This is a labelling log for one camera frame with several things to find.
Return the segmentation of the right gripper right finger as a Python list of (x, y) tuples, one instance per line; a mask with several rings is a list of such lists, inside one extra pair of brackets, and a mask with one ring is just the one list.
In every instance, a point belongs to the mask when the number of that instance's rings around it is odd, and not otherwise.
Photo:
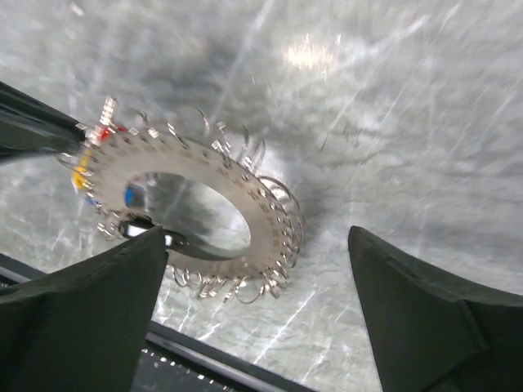
[(520, 391), (522, 297), (353, 226), (348, 251), (385, 391)]

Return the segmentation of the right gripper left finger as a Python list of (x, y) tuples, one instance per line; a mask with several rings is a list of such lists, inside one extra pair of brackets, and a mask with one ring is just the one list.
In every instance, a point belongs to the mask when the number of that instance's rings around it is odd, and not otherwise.
[(1, 290), (3, 391), (129, 391), (167, 263), (162, 230)]

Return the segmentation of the black tag key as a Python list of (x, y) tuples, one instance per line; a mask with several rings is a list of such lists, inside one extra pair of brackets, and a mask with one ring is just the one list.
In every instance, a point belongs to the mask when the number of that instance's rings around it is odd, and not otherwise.
[(120, 222), (118, 231), (124, 238), (134, 238), (155, 227), (151, 220), (138, 217)]

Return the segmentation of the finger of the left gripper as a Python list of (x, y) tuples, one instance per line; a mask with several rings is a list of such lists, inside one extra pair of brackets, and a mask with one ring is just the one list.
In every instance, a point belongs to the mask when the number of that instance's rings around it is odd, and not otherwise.
[(62, 127), (74, 134), (84, 134), (84, 126), (78, 120), (4, 82), (1, 82), (1, 110), (27, 120)]
[(77, 153), (87, 128), (71, 118), (1, 117), (1, 163)]

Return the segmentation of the blue tag key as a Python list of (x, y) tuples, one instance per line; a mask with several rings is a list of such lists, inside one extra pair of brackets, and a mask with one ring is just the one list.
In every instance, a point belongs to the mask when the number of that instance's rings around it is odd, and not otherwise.
[[(134, 189), (129, 185), (126, 187), (126, 189), (123, 192), (123, 201), (126, 206), (129, 206), (132, 204), (133, 200), (135, 198), (135, 191)], [(92, 206), (97, 206), (98, 203), (93, 197), (86, 197), (86, 201), (91, 204)]]

